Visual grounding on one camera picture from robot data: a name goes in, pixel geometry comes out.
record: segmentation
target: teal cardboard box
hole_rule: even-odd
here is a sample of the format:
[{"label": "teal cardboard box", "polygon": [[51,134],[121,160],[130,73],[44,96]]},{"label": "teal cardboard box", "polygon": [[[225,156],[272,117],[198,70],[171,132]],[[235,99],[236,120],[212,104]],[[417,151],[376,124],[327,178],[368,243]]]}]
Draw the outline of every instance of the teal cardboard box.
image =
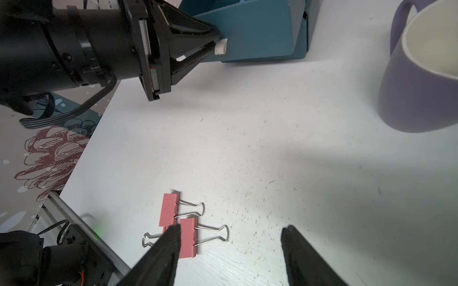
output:
[{"label": "teal cardboard box", "polygon": [[319,0],[183,0],[180,9],[228,39],[225,55],[205,61],[297,59],[308,50]]}]

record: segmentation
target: white tabletop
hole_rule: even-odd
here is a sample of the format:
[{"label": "white tabletop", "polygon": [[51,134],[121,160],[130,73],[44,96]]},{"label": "white tabletop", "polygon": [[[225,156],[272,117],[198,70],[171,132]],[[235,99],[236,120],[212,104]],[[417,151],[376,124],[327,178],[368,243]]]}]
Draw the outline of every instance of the white tabletop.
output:
[{"label": "white tabletop", "polygon": [[304,60],[200,64],[154,102],[122,81],[62,199],[131,267],[163,193],[204,202],[229,242],[180,259],[179,286],[287,285],[288,224],[349,285],[454,285],[458,126],[406,134],[376,111],[399,2],[324,0]]}]

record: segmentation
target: binder clip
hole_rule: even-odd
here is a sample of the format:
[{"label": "binder clip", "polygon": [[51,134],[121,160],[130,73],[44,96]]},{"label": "binder clip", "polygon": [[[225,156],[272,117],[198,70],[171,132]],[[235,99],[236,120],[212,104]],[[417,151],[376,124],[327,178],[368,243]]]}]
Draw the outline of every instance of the binder clip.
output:
[{"label": "binder clip", "polygon": [[[199,214],[198,212],[192,212],[182,215],[177,215],[178,212],[178,205],[186,205],[196,208],[198,206],[202,206],[202,213]],[[197,216],[201,217],[205,212],[205,205],[203,203],[199,203],[197,205],[184,202],[180,200],[179,194],[164,194],[164,198],[162,199],[162,209],[161,209],[161,216],[159,218],[159,226],[163,227],[162,233],[164,233],[169,226],[176,224],[177,217],[182,216]]]},{"label": "binder clip", "polygon": [[[229,239],[229,228],[227,227],[227,225],[224,225],[220,227],[219,229],[203,227],[197,224],[197,218],[195,217],[180,219],[180,225],[181,225],[181,249],[180,249],[179,258],[195,257],[197,246],[203,243],[208,243],[214,240],[221,240],[222,242],[227,242],[227,240]],[[213,239],[209,239],[209,240],[197,243],[196,230],[207,230],[211,232],[219,232],[223,228],[226,229],[226,233],[227,233],[227,237],[225,239],[222,237],[216,237]]]}]

